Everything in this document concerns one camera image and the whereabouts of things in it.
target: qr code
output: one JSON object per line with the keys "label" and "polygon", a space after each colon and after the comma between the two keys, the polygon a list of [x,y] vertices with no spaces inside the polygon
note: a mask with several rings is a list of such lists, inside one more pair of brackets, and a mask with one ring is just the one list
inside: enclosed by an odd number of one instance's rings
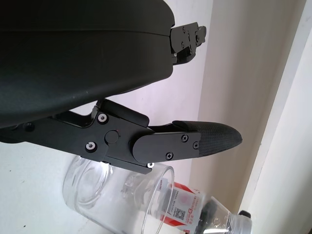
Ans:
{"label": "qr code", "polygon": [[184,220],[185,211],[182,211],[179,208],[176,208],[174,216],[175,216],[175,218],[179,218],[181,220]]}

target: black screw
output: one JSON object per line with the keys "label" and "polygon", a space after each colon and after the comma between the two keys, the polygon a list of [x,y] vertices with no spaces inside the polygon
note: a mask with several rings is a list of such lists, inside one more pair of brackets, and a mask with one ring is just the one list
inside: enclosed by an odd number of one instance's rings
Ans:
{"label": "black screw", "polygon": [[182,142],[186,142],[189,139],[189,136],[184,134],[181,138]]}
{"label": "black screw", "polygon": [[85,149],[88,153],[93,153],[97,150],[98,146],[95,142],[90,141],[86,144]]}
{"label": "black screw", "polygon": [[26,131],[26,132],[32,132],[34,129],[35,129],[35,125],[32,124],[32,123],[25,123],[23,125],[23,129]]}
{"label": "black screw", "polygon": [[167,160],[171,160],[173,157],[174,157],[174,154],[171,153],[171,152],[169,152],[169,153],[166,154],[166,159],[167,159]]}
{"label": "black screw", "polygon": [[194,148],[195,150],[197,150],[197,149],[199,148],[199,143],[198,143],[198,141],[195,141],[195,142],[194,142],[193,148]]}

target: water bottle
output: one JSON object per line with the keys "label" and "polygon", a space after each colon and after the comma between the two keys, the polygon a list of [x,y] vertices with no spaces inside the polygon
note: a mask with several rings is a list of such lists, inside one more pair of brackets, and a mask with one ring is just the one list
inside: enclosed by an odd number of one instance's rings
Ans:
{"label": "water bottle", "polygon": [[164,222],[186,234],[251,234],[252,221],[248,212],[232,214],[213,196],[174,183],[172,199]]}

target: carbon fiber texture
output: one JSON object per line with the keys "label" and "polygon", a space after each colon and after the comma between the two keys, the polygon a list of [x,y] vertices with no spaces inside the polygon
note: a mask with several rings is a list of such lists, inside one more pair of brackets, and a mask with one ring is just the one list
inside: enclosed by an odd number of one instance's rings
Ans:
{"label": "carbon fiber texture", "polygon": [[174,125],[187,132],[200,132],[200,156],[208,156],[231,149],[242,143],[241,134],[234,128],[212,122],[174,121]]}

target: bottle label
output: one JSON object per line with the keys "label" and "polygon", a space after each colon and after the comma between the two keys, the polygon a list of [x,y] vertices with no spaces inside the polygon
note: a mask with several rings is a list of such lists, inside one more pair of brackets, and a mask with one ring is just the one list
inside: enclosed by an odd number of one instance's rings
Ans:
{"label": "bottle label", "polygon": [[205,194],[199,190],[190,189],[175,182],[164,223],[177,227],[185,233],[194,234],[200,218],[204,196]]}

